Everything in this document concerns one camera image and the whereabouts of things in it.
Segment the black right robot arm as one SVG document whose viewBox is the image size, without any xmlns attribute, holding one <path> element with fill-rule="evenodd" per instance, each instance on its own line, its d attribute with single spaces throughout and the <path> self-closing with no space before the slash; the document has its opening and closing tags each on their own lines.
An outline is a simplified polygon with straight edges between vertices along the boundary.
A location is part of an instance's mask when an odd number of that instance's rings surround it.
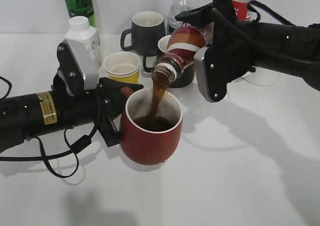
<svg viewBox="0 0 320 226">
<path fill-rule="evenodd" d="M 214 26 L 202 68 L 210 94 L 224 94 L 230 82 L 254 68 L 299 77 L 320 88 L 320 26 L 297 26 L 279 14 L 274 17 L 277 24 L 241 20 L 232 0 L 211 0 L 176 16 L 194 27 Z"/>
</svg>

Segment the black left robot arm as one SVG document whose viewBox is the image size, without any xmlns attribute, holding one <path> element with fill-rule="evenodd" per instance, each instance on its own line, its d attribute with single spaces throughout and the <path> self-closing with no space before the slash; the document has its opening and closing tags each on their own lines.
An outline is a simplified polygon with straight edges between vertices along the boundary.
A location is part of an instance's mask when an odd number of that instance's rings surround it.
<svg viewBox="0 0 320 226">
<path fill-rule="evenodd" d="M 0 150 L 4 152 L 36 136 L 94 123 L 108 147 L 118 145 L 122 134 L 114 120 L 125 109 L 127 96 L 143 85 L 101 77 L 92 90 L 69 95 L 56 75 L 50 91 L 7 97 L 0 101 Z"/>
</svg>

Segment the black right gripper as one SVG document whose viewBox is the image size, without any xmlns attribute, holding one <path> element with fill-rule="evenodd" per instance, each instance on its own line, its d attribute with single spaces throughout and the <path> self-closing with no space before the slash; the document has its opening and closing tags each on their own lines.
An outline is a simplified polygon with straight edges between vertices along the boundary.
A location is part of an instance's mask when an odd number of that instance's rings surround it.
<svg viewBox="0 0 320 226">
<path fill-rule="evenodd" d="M 212 0 L 212 3 L 178 13 L 175 19 L 193 27 L 203 28 L 214 21 L 212 45 L 227 49 L 241 48 L 249 53 L 248 72 L 255 72 L 254 45 L 248 40 L 255 38 L 255 25 L 237 18 L 232 0 Z"/>
</svg>

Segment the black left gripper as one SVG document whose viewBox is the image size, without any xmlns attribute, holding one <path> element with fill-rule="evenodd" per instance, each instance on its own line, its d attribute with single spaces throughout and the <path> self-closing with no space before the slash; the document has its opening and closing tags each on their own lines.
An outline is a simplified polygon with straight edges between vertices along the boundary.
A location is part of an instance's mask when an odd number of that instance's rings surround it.
<svg viewBox="0 0 320 226">
<path fill-rule="evenodd" d="M 101 77 L 99 85 L 104 103 L 97 105 L 96 91 L 83 92 L 79 96 L 70 96 L 62 79 L 62 72 L 57 70 L 51 85 L 51 96 L 56 111 L 57 122 L 51 125 L 52 131 L 61 131 L 68 126 L 80 126 L 94 122 L 107 147 L 120 143 L 121 133 L 114 121 L 123 111 L 129 96 L 122 92 L 129 88 L 132 93 L 144 88 L 142 84 L 120 82 L 108 77 Z"/>
</svg>

